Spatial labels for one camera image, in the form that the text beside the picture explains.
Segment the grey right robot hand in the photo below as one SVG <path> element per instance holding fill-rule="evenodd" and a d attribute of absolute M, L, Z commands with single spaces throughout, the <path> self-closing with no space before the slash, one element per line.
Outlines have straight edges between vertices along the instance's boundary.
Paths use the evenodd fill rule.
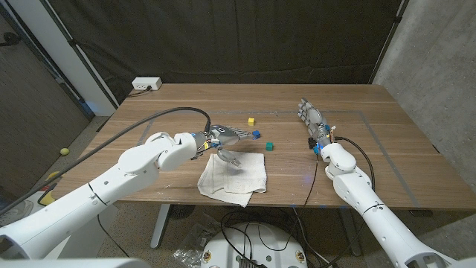
<path fill-rule="evenodd" d="M 330 126 L 321 112 L 307 99 L 302 98 L 298 104 L 298 117 L 307 126 L 309 132 L 309 147 L 316 153 L 331 144 Z"/>

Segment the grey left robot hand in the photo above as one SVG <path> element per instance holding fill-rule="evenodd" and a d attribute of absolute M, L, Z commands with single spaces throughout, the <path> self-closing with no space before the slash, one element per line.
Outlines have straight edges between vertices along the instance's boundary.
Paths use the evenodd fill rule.
<path fill-rule="evenodd" d="M 242 164 L 239 159 L 229 150 L 224 148 L 225 145 L 233 145 L 238 141 L 247 138 L 253 138 L 254 135 L 249 131 L 239 128 L 223 125 L 214 125 L 207 132 L 191 133 L 195 138 L 197 151 L 193 159 L 197 159 L 206 150 L 211 148 L 217 149 L 217 156 L 224 162 L 241 168 Z"/>

